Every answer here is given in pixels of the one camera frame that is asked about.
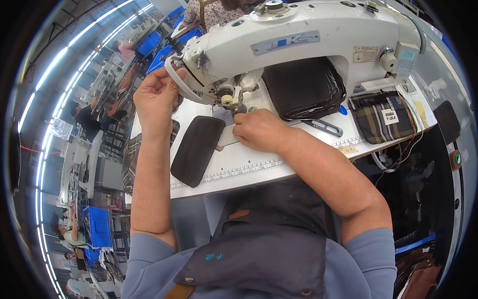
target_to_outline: apron snap button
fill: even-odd
[[[312,290],[309,289],[309,288],[305,288],[305,289],[303,289],[300,293],[301,293],[303,296],[309,296],[310,294],[312,294]]]

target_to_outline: dark apron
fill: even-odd
[[[337,241],[332,217],[298,177],[236,193],[211,242],[193,252],[174,282],[324,298],[326,238]]]

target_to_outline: black shirt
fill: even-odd
[[[92,142],[99,130],[101,130],[101,125],[98,121],[93,119],[91,115],[91,106],[88,105],[84,107],[77,116],[75,116],[77,128],[85,133],[86,138]]]

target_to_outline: sewing machine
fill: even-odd
[[[408,17],[371,1],[272,0],[189,40],[165,66],[187,99],[233,113],[274,112],[261,79],[264,68],[325,56],[342,77],[346,95],[358,95],[408,78],[425,44]],[[184,81],[172,64],[186,69]]]

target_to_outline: digital display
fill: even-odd
[[[404,52],[402,52],[401,59],[414,60],[415,55],[416,55],[416,53],[414,53],[414,52],[404,51]]]

